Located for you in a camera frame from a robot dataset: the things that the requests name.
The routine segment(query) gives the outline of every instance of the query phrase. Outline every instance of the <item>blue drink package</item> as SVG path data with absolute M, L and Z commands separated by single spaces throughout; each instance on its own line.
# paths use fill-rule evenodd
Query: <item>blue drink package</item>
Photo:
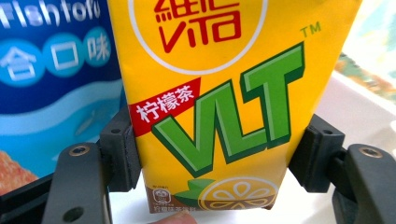
M 105 0 L 0 1 L 0 151 L 48 175 L 124 101 Z

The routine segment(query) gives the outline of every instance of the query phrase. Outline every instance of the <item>lemon tea carton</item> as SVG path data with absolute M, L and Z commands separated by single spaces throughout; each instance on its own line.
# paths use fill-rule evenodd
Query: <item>lemon tea carton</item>
M 151 213 L 271 208 L 358 0 L 112 0 Z

